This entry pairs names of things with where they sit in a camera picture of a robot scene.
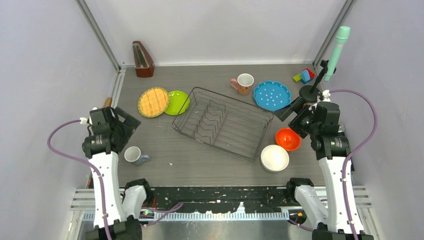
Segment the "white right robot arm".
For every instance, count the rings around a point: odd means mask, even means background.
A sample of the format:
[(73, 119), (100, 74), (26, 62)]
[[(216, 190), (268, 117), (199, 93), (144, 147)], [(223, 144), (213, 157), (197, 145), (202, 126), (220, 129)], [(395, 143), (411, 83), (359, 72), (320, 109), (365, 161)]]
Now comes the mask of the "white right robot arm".
[(309, 105), (297, 97), (290, 105), (274, 111), (281, 121), (291, 113), (296, 116), (288, 126), (301, 138), (310, 137), (311, 147), (324, 176), (327, 206), (318, 198), (309, 178), (292, 177), (287, 182), (285, 198), (291, 205), (301, 205), (315, 225), (313, 240), (372, 240), (365, 233), (358, 215), (351, 178), (352, 156), (347, 137), (339, 131), (340, 109), (328, 101)]

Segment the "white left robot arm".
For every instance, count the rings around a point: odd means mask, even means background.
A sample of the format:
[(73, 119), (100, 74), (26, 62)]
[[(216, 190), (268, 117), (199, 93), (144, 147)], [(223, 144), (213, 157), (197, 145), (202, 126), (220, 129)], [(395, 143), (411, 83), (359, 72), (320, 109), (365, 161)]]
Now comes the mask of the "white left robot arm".
[(89, 113), (92, 133), (82, 150), (93, 172), (95, 199), (94, 229), (85, 233), (87, 240), (140, 240), (142, 207), (153, 202), (149, 183), (137, 179), (120, 192), (119, 153), (127, 145), (141, 122), (123, 109), (103, 107)]

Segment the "blue polka dot plate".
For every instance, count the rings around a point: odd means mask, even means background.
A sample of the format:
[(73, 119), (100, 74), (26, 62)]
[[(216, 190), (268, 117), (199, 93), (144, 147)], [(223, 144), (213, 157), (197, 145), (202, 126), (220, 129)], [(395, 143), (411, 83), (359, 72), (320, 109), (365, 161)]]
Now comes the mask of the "blue polka dot plate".
[(253, 99), (259, 107), (275, 112), (287, 107), (292, 102), (292, 95), (282, 83), (268, 80), (254, 88)]

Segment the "yellow woven pattern plate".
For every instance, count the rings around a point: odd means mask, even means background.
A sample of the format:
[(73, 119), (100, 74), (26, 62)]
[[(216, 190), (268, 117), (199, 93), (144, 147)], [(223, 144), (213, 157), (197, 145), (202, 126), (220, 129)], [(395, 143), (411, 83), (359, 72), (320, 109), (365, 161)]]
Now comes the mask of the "yellow woven pattern plate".
[(146, 90), (137, 103), (138, 112), (146, 118), (155, 118), (168, 108), (169, 93), (162, 87), (152, 87)]

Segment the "lime green plate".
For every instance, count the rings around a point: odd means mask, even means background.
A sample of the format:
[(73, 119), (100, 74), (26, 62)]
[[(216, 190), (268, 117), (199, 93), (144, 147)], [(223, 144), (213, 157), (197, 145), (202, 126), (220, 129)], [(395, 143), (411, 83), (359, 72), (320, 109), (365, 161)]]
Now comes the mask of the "lime green plate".
[(176, 116), (184, 113), (186, 109), (190, 106), (190, 98), (188, 94), (183, 91), (170, 91), (168, 93), (168, 96), (169, 104), (166, 110), (164, 111), (165, 114)]

